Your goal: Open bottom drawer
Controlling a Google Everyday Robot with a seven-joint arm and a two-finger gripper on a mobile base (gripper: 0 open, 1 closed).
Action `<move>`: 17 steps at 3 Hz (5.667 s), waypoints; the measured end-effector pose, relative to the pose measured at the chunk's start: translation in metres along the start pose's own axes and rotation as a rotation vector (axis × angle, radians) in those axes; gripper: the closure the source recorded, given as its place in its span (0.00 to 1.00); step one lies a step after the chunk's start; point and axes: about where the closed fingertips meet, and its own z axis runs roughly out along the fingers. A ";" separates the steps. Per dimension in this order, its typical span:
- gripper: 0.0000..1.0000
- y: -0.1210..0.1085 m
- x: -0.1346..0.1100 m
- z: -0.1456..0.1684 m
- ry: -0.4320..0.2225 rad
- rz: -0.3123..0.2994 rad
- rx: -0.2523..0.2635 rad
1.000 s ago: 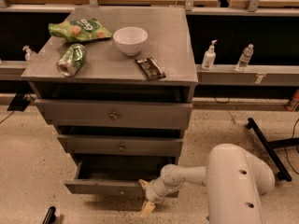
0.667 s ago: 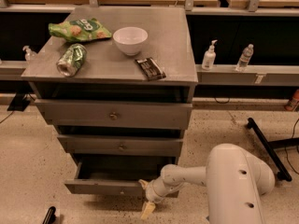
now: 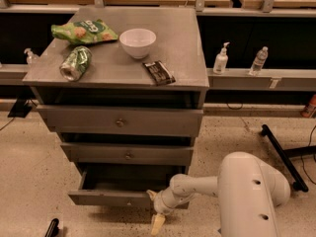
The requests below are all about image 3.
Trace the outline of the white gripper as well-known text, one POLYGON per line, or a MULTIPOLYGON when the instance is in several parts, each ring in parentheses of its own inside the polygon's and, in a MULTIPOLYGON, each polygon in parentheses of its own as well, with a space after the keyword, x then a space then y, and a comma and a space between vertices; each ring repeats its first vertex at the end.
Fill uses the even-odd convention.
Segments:
POLYGON ((153 200, 154 209, 157 212, 157 214, 152 216, 151 220, 151 235, 156 236, 165 223, 165 215, 169 215, 177 206, 177 200, 171 190, 163 190, 159 193, 151 190, 146 192, 150 199, 153 200))

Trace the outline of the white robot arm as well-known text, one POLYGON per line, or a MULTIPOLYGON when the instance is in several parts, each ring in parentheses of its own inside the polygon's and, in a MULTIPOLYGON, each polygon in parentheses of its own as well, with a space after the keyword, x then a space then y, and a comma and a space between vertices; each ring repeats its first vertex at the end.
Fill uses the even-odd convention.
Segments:
POLYGON ((177 206, 205 195, 218 198, 221 237, 280 237, 275 208, 288 202, 290 186, 279 170, 258 157, 233 152, 224 157, 216 176, 177 174, 167 189, 147 193, 156 211, 153 236, 177 206))

